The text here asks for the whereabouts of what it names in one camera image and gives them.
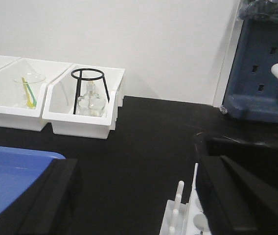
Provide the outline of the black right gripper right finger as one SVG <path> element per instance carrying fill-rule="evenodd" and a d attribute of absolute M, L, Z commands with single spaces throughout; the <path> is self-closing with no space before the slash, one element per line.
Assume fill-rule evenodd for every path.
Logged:
<path fill-rule="evenodd" d="M 278 235 L 277 156 L 201 156 L 196 188 L 213 235 Z"/>

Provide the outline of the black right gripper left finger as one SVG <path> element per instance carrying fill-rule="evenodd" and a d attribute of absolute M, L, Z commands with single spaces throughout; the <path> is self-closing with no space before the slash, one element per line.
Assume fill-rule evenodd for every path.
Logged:
<path fill-rule="evenodd" d="M 79 193 L 77 160 L 52 160 L 39 178 L 0 213 L 0 235 L 70 235 Z"/>

